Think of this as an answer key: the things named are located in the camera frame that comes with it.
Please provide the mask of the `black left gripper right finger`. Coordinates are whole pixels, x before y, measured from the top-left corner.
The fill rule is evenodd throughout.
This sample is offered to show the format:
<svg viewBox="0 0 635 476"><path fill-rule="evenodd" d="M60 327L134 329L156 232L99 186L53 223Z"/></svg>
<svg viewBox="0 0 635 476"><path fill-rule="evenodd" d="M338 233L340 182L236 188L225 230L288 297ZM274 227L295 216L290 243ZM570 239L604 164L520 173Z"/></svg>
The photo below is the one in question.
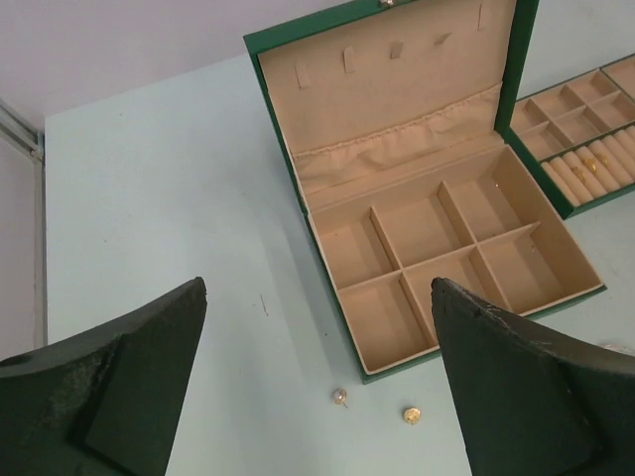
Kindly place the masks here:
<svg viewBox="0 0 635 476"><path fill-rule="evenodd" d="M447 278L432 281L432 312L472 474L633 474L633 356Z"/></svg>

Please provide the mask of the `gold round stud earring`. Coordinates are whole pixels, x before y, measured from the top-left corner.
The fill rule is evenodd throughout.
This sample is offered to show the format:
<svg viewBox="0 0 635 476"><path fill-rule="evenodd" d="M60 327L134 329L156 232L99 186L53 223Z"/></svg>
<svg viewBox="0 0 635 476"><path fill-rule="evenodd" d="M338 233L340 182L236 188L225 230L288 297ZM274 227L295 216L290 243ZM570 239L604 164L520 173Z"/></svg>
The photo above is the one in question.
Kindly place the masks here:
<svg viewBox="0 0 635 476"><path fill-rule="evenodd" d="M417 424L422 417L421 410L416 407L406 408L403 411L403 419L407 424L414 425Z"/></svg>

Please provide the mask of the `pearl stud earring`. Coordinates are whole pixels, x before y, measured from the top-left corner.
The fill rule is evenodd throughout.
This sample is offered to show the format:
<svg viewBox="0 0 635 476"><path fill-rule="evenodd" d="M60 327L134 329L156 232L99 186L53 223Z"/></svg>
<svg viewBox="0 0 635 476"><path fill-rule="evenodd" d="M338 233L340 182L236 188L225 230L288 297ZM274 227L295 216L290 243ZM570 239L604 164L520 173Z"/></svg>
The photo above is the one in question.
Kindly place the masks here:
<svg viewBox="0 0 635 476"><path fill-rule="evenodd" d="M348 394L347 394L345 389L338 388L338 389L334 390L331 397L332 397L333 402L336 405L343 406L344 408L347 408Z"/></svg>

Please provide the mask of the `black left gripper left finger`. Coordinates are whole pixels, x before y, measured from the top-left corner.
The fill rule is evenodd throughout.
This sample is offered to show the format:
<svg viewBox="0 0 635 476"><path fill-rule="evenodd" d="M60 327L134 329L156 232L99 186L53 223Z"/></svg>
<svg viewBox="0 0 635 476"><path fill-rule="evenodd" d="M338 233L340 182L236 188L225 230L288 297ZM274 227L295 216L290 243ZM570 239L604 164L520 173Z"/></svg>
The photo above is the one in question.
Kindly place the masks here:
<svg viewBox="0 0 635 476"><path fill-rule="evenodd" d="M3 360L2 474L166 474L205 315L197 277Z"/></svg>

